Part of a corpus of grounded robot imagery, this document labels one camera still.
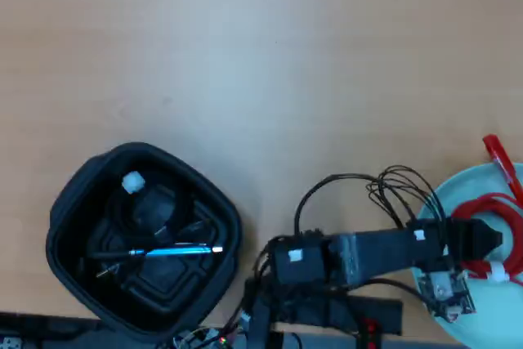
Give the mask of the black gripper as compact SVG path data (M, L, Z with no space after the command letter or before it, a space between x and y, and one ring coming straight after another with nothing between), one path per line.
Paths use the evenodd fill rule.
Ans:
M449 253L455 261L485 259L502 244L502 233L482 220L454 220L446 224Z

